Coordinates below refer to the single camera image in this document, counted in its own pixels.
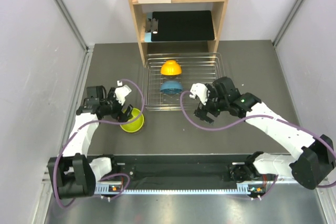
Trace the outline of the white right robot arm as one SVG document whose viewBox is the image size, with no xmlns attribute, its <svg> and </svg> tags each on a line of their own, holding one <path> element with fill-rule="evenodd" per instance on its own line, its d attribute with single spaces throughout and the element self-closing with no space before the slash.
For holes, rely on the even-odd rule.
<svg viewBox="0 0 336 224">
<path fill-rule="evenodd" d="M 264 174 L 289 177 L 307 189 L 315 189 L 335 169 L 333 143 L 326 135 L 313 136 L 290 124 L 272 111 L 260 98 L 251 93 L 241 94 L 229 77 L 213 83 L 195 83 L 190 98 L 199 99 L 194 111 L 200 120 L 212 124 L 208 114 L 217 117 L 221 112 L 242 119 L 264 132 L 288 151 L 287 155 L 255 152 L 242 166 L 252 180 Z"/>
</svg>

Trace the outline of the orange bowl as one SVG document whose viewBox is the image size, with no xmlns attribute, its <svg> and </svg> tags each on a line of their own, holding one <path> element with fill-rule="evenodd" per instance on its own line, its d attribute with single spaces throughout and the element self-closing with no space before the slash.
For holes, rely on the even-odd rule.
<svg viewBox="0 0 336 224">
<path fill-rule="evenodd" d="M 177 76 L 182 73 L 182 68 L 176 60 L 168 60 L 162 65 L 160 73 L 165 76 Z"/>
</svg>

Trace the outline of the blue bowl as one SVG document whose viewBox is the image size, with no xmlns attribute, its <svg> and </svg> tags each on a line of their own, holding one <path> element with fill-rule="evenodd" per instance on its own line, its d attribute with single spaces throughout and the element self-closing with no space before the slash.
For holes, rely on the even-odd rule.
<svg viewBox="0 0 336 224">
<path fill-rule="evenodd" d="M 183 91 L 183 86 L 179 81 L 166 81 L 160 86 L 160 92 L 164 94 L 179 94 Z"/>
</svg>

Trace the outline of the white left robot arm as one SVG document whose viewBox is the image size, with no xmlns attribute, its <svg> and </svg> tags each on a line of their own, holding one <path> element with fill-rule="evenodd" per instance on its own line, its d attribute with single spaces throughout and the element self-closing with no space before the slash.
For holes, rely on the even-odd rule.
<svg viewBox="0 0 336 224">
<path fill-rule="evenodd" d="M 112 158 L 99 156 L 87 159 L 92 137 L 105 116 L 111 116 L 120 125 L 131 119 L 133 106 L 124 107 L 131 88 L 119 83 L 106 90 L 104 86 L 86 89 L 87 96 L 76 110 L 75 124 L 69 140 L 57 157 L 51 157 L 47 167 L 57 199 L 90 197 L 96 183 L 105 177 L 114 180 L 119 168 Z"/>
</svg>

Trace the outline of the green bowl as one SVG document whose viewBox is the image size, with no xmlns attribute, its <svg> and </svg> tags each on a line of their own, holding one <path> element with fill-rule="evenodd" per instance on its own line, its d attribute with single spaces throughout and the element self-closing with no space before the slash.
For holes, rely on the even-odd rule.
<svg viewBox="0 0 336 224">
<path fill-rule="evenodd" d="M 133 108 L 128 124 L 121 125 L 120 127 L 127 133 L 136 133 L 142 129 L 144 122 L 145 118 L 141 111 L 137 108 Z"/>
</svg>

